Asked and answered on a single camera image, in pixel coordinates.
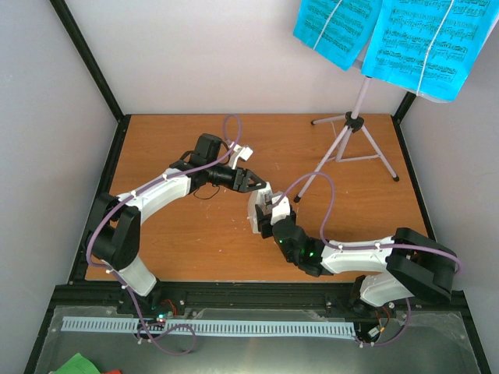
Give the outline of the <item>blue sheet music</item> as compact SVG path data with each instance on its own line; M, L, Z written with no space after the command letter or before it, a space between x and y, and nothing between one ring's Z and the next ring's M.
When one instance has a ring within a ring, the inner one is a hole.
M302 1L293 36L347 71L367 45L381 6L378 0Z
M454 101L497 21L496 1L384 1L361 72Z

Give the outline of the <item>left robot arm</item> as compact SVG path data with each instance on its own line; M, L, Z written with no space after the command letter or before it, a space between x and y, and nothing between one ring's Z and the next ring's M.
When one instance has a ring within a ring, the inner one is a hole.
M239 158L246 160L251 154L247 146L227 145L220 137L204 133L193 150L154 180L118 196L100 194L87 221L87 262L103 266L124 288L133 290L134 302L143 312L156 312L162 294L154 289L157 278L139 256L142 224L169 203L207 183L241 193L267 188L263 179L237 165Z

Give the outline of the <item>white metronome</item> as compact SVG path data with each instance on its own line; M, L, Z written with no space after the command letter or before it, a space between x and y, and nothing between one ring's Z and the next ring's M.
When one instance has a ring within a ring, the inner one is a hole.
M290 212L288 198L282 191L274 192L269 182L264 188L250 194L247 218L253 233L262 238L271 237L273 226Z

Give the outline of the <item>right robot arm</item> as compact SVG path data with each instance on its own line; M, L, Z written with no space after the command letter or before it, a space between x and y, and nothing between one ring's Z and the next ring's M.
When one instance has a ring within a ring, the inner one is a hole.
M253 232L273 238L285 260L313 277L360 272L354 297L366 305L416 297L447 303L461 263L450 249L409 228L372 242L322 242L296 224L289 205L251 203Z

